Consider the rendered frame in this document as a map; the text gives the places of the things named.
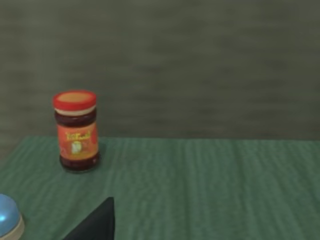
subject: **gray wall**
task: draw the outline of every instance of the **gray wall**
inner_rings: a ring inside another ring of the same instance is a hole
[[[51,98],[99,97],[99,134],[320,139],[320,2],[2,0],[0,158],[55,135]]]

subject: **glass jar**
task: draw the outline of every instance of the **glass jar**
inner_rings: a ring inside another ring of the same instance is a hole
[[[84,172],[100,160],[97,133],[97,96],[86,90],[54,96],[60,163],[68,171]]]

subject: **black object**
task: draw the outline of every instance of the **black object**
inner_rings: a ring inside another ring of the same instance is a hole
[[[115,203],[107,198],[63,240],[114,240]]]

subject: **jar label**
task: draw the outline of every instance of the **jar label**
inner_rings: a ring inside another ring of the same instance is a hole
[[[83,160],[93,157],[99,150],[97,125],[58,128],[60,155],[68,160]]]

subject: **blue ball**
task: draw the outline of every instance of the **blue ball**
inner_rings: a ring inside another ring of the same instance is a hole
[[[0,238],[11,232],[19,223],[20,212],[15,201],[0,194]]]

